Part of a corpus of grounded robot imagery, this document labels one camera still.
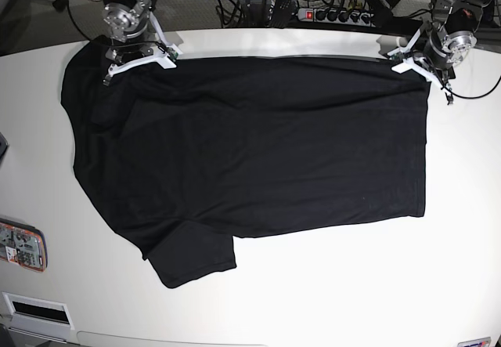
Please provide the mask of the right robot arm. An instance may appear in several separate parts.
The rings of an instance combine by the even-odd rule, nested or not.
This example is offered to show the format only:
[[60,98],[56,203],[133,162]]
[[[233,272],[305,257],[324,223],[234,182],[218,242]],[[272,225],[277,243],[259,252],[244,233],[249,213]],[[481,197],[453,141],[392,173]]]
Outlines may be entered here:
[[157,0],[101,0],[102,17],[108,26],[106,39],[91,39],[78,26],[67,7],[74,28],[83,38],[106,50],[110,61],[103,84],[108,86],[115,75],[135,67],[155,63],[163,69],[176,67],[182,54],[179,47],[168,41],[159,20],[154,15]]

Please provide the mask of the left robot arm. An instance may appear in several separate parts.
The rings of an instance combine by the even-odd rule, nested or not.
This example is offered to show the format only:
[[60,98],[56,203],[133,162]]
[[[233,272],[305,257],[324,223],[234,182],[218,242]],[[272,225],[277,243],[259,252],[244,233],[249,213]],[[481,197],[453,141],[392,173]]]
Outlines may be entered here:
[[449,105],[455,98],[482,99],[494,92],[491,88],[479,96],[461,96],[450,85],[454,66],[478,43],[475,33],[491,2],[497,0],[431,0],[431,18],[423,21],[406,45],[386,54],[394,62],[392,70],[418,73],[445,93]]

